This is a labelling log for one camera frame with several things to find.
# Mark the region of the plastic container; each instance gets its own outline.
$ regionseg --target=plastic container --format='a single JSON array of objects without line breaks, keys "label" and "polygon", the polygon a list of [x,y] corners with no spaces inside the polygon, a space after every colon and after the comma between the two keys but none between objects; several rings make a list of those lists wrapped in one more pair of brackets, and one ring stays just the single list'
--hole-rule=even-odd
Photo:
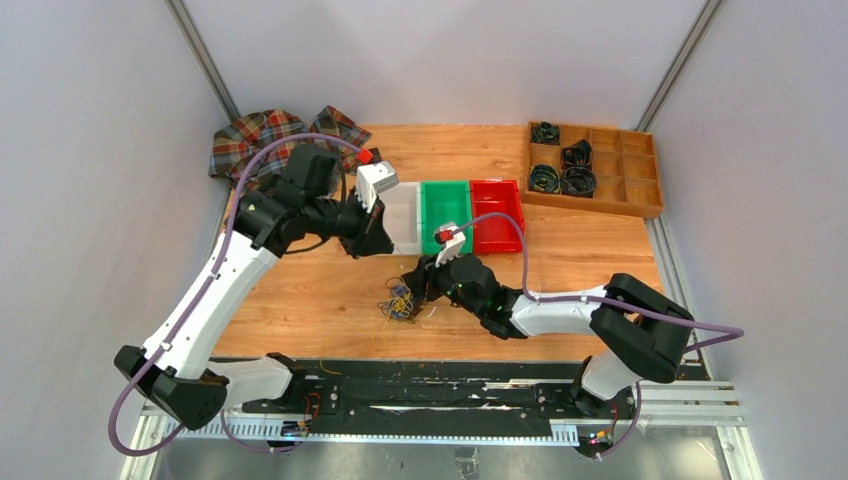
[{"label": "plastic container", "polygon": [[386,205],[383,227],[395,244],[392,255],[421,255],[421,183],[401,182],[380,200]]},{"label": "plastic container", "polygon": [[[471,214],[473,218],[491,212],[512,217],[524,232],[521,193],[515,180],[472,180]],[[509,221],[491,218],[474,225],[474,253],[521,252],[521,239]]]},{"label": "plastic container", "polygon": [[[439,227],[448,222],[462,225],[471,221],[471,191],[468,182],[421,183],[421,251],[425,255],[439,253],[433,238]],[[465,245],[460,253],[471,253],[474,229],[465,232]]]}]

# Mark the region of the tangled wire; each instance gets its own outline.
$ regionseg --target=tangled wire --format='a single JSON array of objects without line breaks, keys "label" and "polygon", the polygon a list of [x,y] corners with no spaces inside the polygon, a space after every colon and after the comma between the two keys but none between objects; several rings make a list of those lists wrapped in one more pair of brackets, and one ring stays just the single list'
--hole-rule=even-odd
[{"label": "tangled wire", "polygon": [[386,280],[386,288],[389,289],[389,301],[380,302],[377,307],[389,320],[397,320],[406,323],[415,323],[412,311],[415,308],[412,291],[403,283],[399,277]]}]

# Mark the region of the white wall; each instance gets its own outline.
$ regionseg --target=white wall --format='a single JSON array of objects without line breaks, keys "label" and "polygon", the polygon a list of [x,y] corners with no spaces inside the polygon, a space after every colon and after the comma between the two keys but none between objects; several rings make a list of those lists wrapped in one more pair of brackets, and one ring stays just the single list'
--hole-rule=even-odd
[{"label": "white wall", "polygon": [[242,113],[633,127],[704,0],[188,0]]},{"label": "white wall", "polygon": [[161,0],[4,1],[0,59],[0,478],[115,478],[112,358],[208,255],[227,122]]},{"label": "white wall", "polygon": [[654,126],[665,217],[768,479],[845,478],[848,4],[726,2]]}]

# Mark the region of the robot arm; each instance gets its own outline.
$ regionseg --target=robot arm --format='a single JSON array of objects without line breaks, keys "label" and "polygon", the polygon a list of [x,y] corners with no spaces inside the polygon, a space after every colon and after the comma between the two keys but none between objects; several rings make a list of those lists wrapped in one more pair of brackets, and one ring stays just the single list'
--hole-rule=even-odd
[{"label": "robot arm", "polygon": [[[454,230],[448,225],[443,227]],[[474,255],[456,258],[464,240],[461,232],[437,238],[444,246],[438,256],[419,259],[416,269],[402,276],[413,298],[413,314],[441,296],[475,315],[492,335],[502,339],[548,333],[597,335],[608,350],[587,358],[564,399],[587,417],[594,417],[619,391],[639,380],[671,383],[689,340],[691,328],[660,322],[590,298],[624,301],[653,312],[692,320],[692,315],[636,278],[618,273],[606,285],[588,290],[536,293],[537,301],[521,289],[501,285],[492,270]]]},{"label": "robot arm", "polygon": [[338,237],[354,258],[391,253],[378,194],[397,184],[386,162],[357,170],[356,188],[344,203],[325,198],[338,159],[313,145],[296,147],[283,175],[240,201],[222,267],[170,343],[165,338],[212,271],[224,235],[174,312],[142,347],[124,346],[115,366],[132,378],[160,346],[164,350],[137,390],[186,428],[206,425],[222,408],[257,399],[285,397],[298,379],[294,362],[280,354],[238,362],[212,362],[212,349],[233,314],[289,245],[306,233]]}]

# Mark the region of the red bin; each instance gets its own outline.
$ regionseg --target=red bin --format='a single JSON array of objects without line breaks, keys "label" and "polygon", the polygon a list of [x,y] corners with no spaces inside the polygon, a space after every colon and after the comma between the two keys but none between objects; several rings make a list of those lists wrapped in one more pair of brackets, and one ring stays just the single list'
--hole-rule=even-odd
[{"label": "red bin", "polygon": [[[515,180],[471,180],[471,214],[474,218],[491,212],[503,212],[512,217],[524,232],[524,212],[521,195]],[[510,223],[503,218],[491,218],[474,225],[474,253],[521,252],[521,240]]]}]

